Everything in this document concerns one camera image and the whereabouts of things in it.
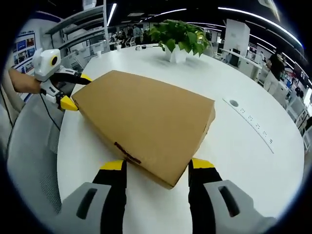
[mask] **power outlet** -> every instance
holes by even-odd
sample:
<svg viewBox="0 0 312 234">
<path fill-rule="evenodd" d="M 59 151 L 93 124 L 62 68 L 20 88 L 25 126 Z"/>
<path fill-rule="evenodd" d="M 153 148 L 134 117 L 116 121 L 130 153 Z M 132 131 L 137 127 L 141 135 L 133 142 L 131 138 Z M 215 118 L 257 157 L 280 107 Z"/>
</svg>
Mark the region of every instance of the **power outlet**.
<svg viewBox="0 0 312 234">
<path fill-rule="evenodd" d="M 269 149 L 273 152 L 273 140 L 268 136 L 268 133 L 262 129 L 259 122 L 246 111 L 244 107 L 239 106 L 237 101 L 234 100 L 226 100 L 223 99 L 229 106 L 231 106 L 237 113 L 239 113 L 252 127 L 253 129 L 259 134 L 259 136 L 264 140 L 267 144 Z"/>
</svg>

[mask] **gray fabric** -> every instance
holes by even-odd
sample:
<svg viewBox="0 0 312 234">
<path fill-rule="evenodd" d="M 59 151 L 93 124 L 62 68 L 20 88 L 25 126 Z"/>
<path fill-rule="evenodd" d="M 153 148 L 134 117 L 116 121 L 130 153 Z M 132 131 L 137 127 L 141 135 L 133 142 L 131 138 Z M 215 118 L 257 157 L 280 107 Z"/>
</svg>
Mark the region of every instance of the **gray fabric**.
<svg viewBox="0 0 312 234">
<path fill-rule="evenodd" d="M 45 100 L 52 118 L 61 126 L 63 112 Z M 39 95 L 22 109 L 12 130 L 8 173 L 21 198 L 40 221 L 60 212 L 57 179 L 59 131 L 49 118 Z"/>
</svg>

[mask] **brown cardboard box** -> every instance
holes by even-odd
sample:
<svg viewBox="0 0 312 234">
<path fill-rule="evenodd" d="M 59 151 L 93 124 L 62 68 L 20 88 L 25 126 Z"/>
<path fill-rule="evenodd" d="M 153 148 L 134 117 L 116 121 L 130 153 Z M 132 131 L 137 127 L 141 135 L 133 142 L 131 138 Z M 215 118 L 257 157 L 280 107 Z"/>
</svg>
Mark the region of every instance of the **brown cardboard box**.
<svg viewBox="0 0 312 234">
<path fill-rule="evenodd" d="M 172 188 L 215 118 L 214 101 L 185 89 L 111 71 L 73 95 L 107 146 Z"/>
</svg>

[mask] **robotic arm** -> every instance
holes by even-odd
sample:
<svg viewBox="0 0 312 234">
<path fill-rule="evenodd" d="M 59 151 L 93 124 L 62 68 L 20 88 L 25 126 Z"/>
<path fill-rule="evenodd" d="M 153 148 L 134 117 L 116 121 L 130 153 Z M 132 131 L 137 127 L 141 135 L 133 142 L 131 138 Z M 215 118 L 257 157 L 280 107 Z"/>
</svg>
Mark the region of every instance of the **robotic arm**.
<svg viewBox="0 0 312 234">
<path fill-rule="evenodd" d="M 59 49 L 45 50 L 38 49 L 33 57 L 35 77 L 41 81 L 41 93 L 52 102 L 57 103 L 62 109 L 77 111 L 74 102 L 58 90 L 53 82 L 66 81 L 76 84 L 88 84 L 92 80 L 85 74 L 76 72 L 73 69 L 65 68 L 60 64 Z"/>
</svg>

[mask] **white table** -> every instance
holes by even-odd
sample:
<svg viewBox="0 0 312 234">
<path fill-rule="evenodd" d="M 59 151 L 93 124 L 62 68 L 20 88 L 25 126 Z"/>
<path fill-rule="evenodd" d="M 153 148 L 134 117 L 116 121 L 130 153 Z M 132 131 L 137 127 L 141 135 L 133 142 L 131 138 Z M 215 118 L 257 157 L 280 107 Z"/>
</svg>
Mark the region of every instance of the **white table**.
<svg viewBox="0 0 312 234">
<path fill-rule="evenodd" d="M 242 56 L 238 53 L 235 53 L 233 51 L 230 51 L 230 50 L 225 50 L 225 49 L 221 49 L 222 51 L 226 52 L 226 53 L 229 53 L 229 54 L 232 54 L 232 55 L 235 55 L 237 57 L 239 57 L 240 59 L 244 60 L 246 63 L 248 64 L 251 64 L 253 66 L 252 68 L 252 72 L 248 72 L 248 74 L 251 74 L 251 75 L 248 75 L 251 79 L 253 80 L 256 80 L 257 79 L 257 75 L 259 73 L 259 69 L 261 70 L 262 69 L 262 66 L 252 60 L 250 60 L 249 58 L 245 57 L 245 56 Z"/>
<path fill-rule="evenodd" d="M 291 118 L 262 87 L 216 59 L 189 55 L 185 64 L 172 64 L 164 56 L 157 47 L 124 48 L 92 58 L 84 73 L 96 79 L 119 70 L 214 99 L 216 118 L 195 157 L 209 160 L 224 180 L 249 194 L 262 215 L 281 215 L 298 191 L 304 165 L 303 140 Z M 73 93 L 81 87 L 76 85 Z M 223 98 L 236 100 L 261 123 L 274 140 L 274 154 Z M 100 166 L 115 159 L 80 112 L 66 111 L 58 144 L 61 200 L 82 183 L 92 182 Z M 188 192 L 188 170 L 166 190 L 129 165 L 124 233 L 192 233 Z"/>
</svg>

